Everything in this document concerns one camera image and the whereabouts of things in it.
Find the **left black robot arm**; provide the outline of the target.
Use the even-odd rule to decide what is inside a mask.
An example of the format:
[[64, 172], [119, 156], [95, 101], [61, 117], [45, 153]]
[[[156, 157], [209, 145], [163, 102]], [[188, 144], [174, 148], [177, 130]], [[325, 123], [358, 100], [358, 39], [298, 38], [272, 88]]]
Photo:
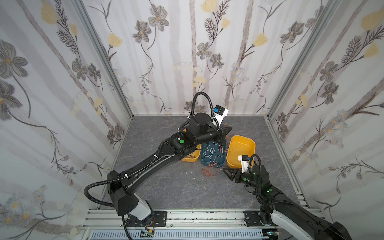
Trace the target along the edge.
[[214, 106], [205, 92], [195, 94], [190, 115], [171, 137], [163, 140], [155, 153], [120, 173], [111, 171], [107, 179], [85, 187], [85, 197], [93, 203], [115, 208], [122, 218], [126, 238], [131, 239], [126, 216], [136, 218], [139, 226], [155, 221], [155, 212], [147, 201], [136, 195], [140, 185], [159, 170], [178, 162], [197, 150], [198, 145], [211, 141], [223, 145], [232, 127], [222, 126], [228, 109]]

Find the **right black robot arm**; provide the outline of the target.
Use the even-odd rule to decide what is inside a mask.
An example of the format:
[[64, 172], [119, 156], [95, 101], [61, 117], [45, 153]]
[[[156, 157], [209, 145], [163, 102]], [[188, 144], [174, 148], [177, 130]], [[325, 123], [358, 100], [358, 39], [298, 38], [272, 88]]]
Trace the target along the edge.
[[240, 156], [239, 169], [223, 168], [230, 181], [254, 189], [251, 194], [261, 204], [257, 220], [261, 225], [276, 225], [298, 240], [350, 240], [346, 227], [338, 222], [330, 223], [288, 198], [271, 184], [269, 173], [261, 158], [253, 154]]

